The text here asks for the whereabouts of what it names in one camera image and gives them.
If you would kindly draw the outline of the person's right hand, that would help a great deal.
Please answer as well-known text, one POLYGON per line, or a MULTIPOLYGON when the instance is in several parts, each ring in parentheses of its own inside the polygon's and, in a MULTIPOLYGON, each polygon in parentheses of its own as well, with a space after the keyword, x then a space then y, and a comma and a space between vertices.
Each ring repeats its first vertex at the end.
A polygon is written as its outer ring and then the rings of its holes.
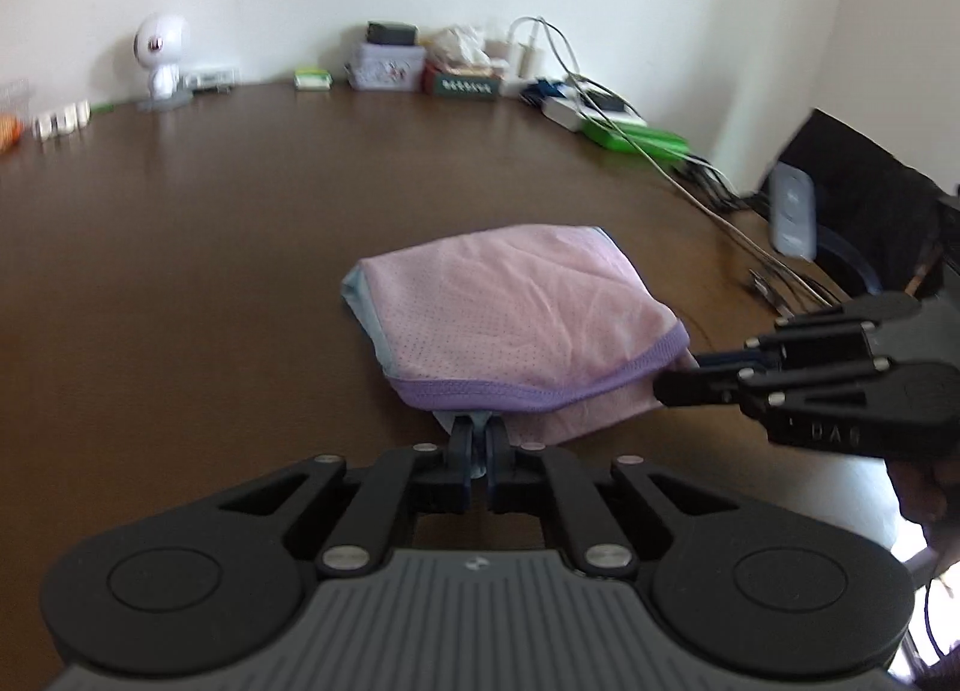
POLYGON ((900 514, 918 525, 934 525, 947 514, 947 496, 929 466, 919 463, 885 463, 900 514))

